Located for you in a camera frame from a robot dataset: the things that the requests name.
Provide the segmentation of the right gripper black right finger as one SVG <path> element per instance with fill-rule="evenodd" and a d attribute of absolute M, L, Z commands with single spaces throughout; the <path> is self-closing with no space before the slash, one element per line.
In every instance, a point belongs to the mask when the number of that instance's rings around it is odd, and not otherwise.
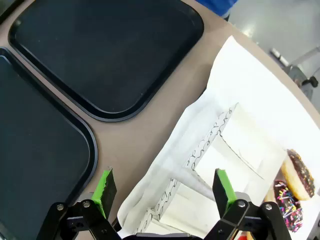
<path fill-rule="evenodd" d="M 278 205 L 267 201 L 256 206 L 237 198 L 225 170 L 215 170 L 212 191 L 220 220 L 205 236 L 206 240 L 232 240 L 239 231 L 250 233 L 254 240 L 291 239 Z"/>

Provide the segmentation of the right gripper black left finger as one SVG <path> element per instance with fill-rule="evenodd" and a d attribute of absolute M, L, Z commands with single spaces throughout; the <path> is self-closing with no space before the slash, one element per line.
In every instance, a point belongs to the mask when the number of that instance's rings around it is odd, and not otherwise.
<path fill-rule="evenodd" d="M 89 231 L 95 240 L 120 240 L 108 221 L 117 193 L 113 171 L 105 170 L 91 198 L 72 206 L 56 202 L 49 208 L 37 235 L 38 240 L 74 240 Z"/>

